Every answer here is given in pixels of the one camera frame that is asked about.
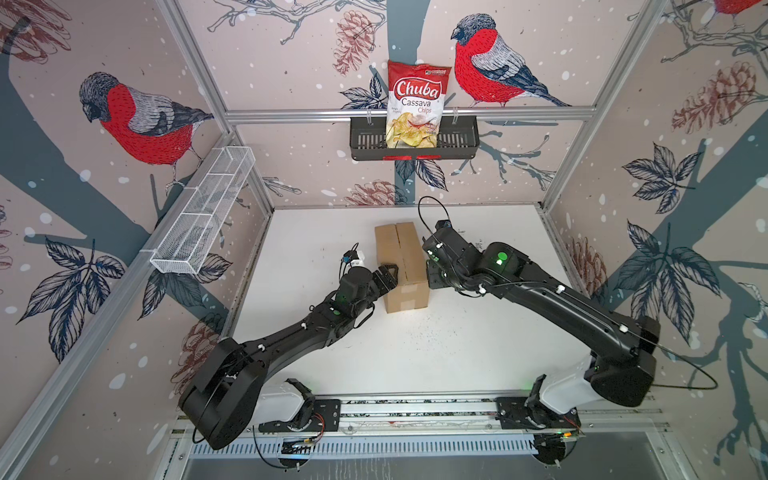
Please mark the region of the brown cardboard express box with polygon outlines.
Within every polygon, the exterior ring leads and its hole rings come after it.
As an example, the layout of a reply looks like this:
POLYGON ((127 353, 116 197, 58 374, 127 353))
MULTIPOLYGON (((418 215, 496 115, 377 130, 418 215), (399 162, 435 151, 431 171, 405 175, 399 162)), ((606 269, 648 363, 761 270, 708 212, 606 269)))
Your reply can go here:
POLYGON ((397 287, 384 296, 388 314, 424 309, 430 288, 421 241, 413 222, 381 225, 375 228, 379 264, 396 265, 397 287))

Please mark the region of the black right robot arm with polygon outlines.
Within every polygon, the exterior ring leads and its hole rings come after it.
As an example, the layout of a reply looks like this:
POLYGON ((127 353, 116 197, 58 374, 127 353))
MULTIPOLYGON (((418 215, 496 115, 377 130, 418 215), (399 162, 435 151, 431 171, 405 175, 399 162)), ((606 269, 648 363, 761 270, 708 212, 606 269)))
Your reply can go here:
POLYGON ((656 387, 657 320, 606 309, 506 243, 493 242, 480 251, 448 219, 424 238, 423 249, 442 283, 458 293, 492 295, 525 307, 588 347, 588 355, 575 364, 540 375, 509 417, 538 430, 559 422, 574 425, 582 405, 605 400, 634 408, 656 387))

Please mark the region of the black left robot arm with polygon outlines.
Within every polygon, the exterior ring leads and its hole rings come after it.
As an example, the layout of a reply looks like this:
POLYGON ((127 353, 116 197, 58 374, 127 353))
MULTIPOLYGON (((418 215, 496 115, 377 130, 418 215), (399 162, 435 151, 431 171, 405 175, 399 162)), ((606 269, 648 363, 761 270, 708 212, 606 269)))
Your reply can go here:
POLYGON ((188 382, 179 408, 208 445, 219 450, 249 424, 263 385, 301 357, 329 347, 356 326, 357 318, 398 286, 398 266, 354 266, 339 286, 302 320, 257 340, 220 340, 188 382))

